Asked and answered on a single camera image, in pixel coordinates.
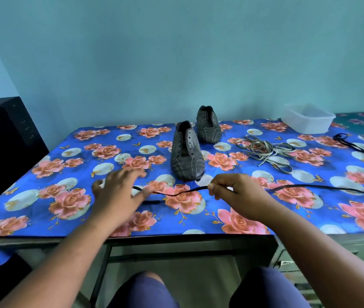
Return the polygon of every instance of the table leg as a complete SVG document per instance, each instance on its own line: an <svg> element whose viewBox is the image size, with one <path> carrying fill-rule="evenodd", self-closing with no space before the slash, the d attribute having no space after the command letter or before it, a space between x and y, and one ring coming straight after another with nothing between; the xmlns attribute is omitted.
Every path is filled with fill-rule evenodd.
<svg viewBox="0 0 364 308"><path fill-rule="evenodd" d="M101 286L103 284L105 271L107 271L107 265L109 261L109 256L111 255L112 246L107 244L107 249L105 250L103 263L101 264L101 269L98 273L97 281L95 282L94 289L92 290L91 298L89 299L91 303L91 308L95 308L97 304L97 299L99 292L101 290Z"/></svg>

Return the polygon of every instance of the knee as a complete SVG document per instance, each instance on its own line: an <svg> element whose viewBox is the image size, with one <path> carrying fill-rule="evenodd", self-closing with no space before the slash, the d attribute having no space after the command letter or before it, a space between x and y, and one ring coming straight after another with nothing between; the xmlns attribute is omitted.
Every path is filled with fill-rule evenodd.
<svg viewBox="0 0 364 308"><path fill-rule="evenodd" d="M145 277L150 277L152 279L158 280L160 283L165 284L164 281L162 281L161 277L152 271L143 271L140 274L144 275Z"/></svg>

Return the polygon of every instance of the shoe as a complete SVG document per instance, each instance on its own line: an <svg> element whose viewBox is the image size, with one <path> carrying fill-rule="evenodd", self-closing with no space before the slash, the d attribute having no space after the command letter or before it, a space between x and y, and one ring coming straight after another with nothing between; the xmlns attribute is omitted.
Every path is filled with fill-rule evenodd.
<svg viewBox="0 0 364 308"><path fill-rule="evenodd" d="M220 130L218 118L211 106L201 106L196 116L196 128L198 138L201 142L216 144L220 142L222 131Z"/></svg>
<svg viewBox="0 0 364 308"><path fill-rule="evenodd" d="M200 151L198 137L189 121L176 125L170 165L175 176L183 182L199 181L205 173L205 160Z"/></svg>

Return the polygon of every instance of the plastic container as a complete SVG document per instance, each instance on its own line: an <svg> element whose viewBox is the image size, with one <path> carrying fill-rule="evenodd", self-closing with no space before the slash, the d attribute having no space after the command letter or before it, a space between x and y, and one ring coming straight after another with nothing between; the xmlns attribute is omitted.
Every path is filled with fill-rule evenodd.
<svg viewBox="0 0 364 308"><path fill-rule="evenodd" d="M285 105L282 121L300 134L323 134L336 116L313 104Z"/></svg>

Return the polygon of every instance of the right hand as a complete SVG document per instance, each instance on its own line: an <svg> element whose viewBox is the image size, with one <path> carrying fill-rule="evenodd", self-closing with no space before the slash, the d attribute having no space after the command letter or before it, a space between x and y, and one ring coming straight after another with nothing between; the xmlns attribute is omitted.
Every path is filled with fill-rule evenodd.
<svg viewBox="0 0 364 308"><path fill-rule="evenodd" d="M209 195L224 200L241 216L264 224L272 210L283 207L247 174L216 175L208 189Z"/></svg>

